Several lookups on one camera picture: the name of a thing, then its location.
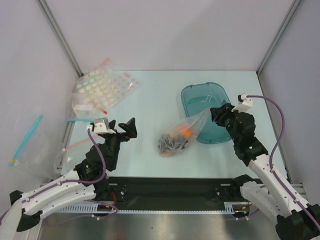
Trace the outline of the teal transparent plastic tray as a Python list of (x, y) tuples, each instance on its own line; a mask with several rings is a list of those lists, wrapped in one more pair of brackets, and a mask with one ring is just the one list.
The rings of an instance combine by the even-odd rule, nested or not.
[(225, 127), (212, 121), (210, 108), (230, 103), (225, 89), (214, 82), (188, 85), (181, 91), (181, 101), (187, 118), (197, 120), (193, 128), (201, 128), (197, 141), (202, 144), (221, 144), (231, 140)]

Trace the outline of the orange fruit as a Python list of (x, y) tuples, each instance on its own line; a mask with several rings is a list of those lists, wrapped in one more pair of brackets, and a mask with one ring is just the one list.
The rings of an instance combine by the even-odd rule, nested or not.
[(190, 138), (193, 133), (193, 130), (188, 126), (182, 126), (178, 129), (178, 135), (186, 139)]

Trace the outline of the purple grape bunch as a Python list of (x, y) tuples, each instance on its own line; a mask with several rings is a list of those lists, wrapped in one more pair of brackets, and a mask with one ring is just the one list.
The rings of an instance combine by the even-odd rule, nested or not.
[(189, 143), (184, 136), (163, 133), (158, 140), (157, 147), (161, 155), (171, 156), (185, 150)]

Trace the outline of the clear zip bag red dots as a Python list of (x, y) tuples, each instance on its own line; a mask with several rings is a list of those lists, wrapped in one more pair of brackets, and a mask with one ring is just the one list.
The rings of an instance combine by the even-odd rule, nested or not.
[(178, 124), (167, 128), (159, 135), (157, 148), (162, 157), (171, 157), (188, 149), (200, 135), (206, 123), (211, 120), (210, 109), (186, 117)]

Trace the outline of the yellow mango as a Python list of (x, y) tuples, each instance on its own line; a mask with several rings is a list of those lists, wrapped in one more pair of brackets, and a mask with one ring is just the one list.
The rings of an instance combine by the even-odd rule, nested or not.
[(171, 127), (170, 129), (167, 130), (167, 133), (170, 135), (176, 135), (178, 132), (179, 132), (179, 129), (176, 126)]

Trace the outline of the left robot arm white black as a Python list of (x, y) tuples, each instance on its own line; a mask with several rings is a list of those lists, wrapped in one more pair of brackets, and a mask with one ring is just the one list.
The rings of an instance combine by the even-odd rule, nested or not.
[(136, 119), (126, 123), (97, 118), (87, 128), (92, 147), (84, 160), (61, 177), (30, 192), (10, 193), (11, 206), (17, 208), (14, 218), (17, 232), (24, 232), (39, 224), (53, 212), (83, 201), (105, 200), (110, 195), (107, 174), (116, 169), (121, 143), (138, 136)]

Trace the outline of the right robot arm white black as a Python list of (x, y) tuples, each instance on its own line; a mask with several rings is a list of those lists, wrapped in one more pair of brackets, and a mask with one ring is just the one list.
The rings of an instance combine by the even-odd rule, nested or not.
[(275, 223), (282, 240), (310, 240), (320, 235), (320, 206), (310, 204), (279, 173), (267, 149), (255, 136), (253, 115), (239, 112), (226, 103), (210, 108), (211, 120), (226, 128), (233, 141), (236, 156), (262, 181), (260, 187), (248, 175), (233, 181), (231, 196), (252, 202)]

